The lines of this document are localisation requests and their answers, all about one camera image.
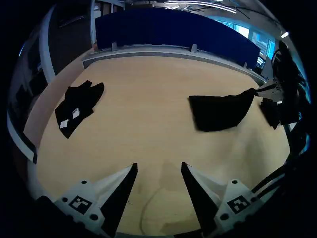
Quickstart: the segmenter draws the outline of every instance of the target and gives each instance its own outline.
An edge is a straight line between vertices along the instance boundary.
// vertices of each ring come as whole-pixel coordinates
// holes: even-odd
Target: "blue partition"
[[[132,44],[172,45],[204,50],[253,69],[260,48],[235,30],[204,16],[163,8],[116,12],[95,20],[99,49]]]

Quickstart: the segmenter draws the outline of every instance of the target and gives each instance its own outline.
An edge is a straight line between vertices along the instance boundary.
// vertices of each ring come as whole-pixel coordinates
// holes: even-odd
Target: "ceiling light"
[[[285,38],[286,36],[288,36],[288,32],[285,32],[281,37]]]
[[[199,2],[199,1],[169,1],[165,2],[164,4],[194,4],[194,5],[202,5],[202,6],[208,6],[208,7],[213,7],[213,8],[219,8],[228,12],[236,13],[235,9],[225,7],[219,4],[214,4],[211,2]]]
[[[179,8],[179,7],[180,7],[180,6],[178,5],[178,6],[176,6],[176,7],[171,8],[171,10],[177,9],[177,8]]]

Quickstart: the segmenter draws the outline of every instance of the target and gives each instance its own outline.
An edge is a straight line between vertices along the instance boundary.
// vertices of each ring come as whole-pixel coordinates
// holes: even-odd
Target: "black garment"
[[[92,82],[86,81],[78,87],[68,87],[65,99],[55,109],[58,128],[66,138],[69,138],[83,119],[90,116],[93,107],[99,101],[105,89],[103,83],[92,86]],[[73,118],[73,111],[79,109],[79,116]],[[60,128],[61,123],[68,120],[67,126]]]
[[[233,96],[189,96],[196,128],[199,131],[221,131],[236,127],[248,112],[256,94],[254,88]]]
[[[280,114],[277,103],[273,102],[271,99],[263,98],[260,109],[267,123],[269,123],[275,130],[280,123]]]

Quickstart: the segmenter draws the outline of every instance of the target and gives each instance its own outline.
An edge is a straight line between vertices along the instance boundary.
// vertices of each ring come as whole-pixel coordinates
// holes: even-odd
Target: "white clothing tag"
[[[68,121],[69,121],[69,119],[67,119],[67,120],[65,120],[65,121],[62,121],[62,122],[61,122],[61,125],[60,125],[60,128],[67,127]]]
[[[73,119],[78,117],[79,116],[79,108],[76,108],[74,111],[73,111]]]

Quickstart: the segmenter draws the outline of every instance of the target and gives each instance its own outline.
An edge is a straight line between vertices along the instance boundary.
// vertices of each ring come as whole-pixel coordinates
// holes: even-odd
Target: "wooden table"
[[[119,232],[164,235],[199,228],[181,162],[223,181],[238,178],[252,188],[288,156],[285,131],[268,125],[258,107],[261,98],[253,100],[237,127],[195,130],[188,96],[257,88],[245,74],[189,59],[145,56],[95,62],[72,86],[86,80],[105,84],[102,98],[69,139],[51,115],[37,175],[58,198],[82,179],[94,182],[137,162]]]

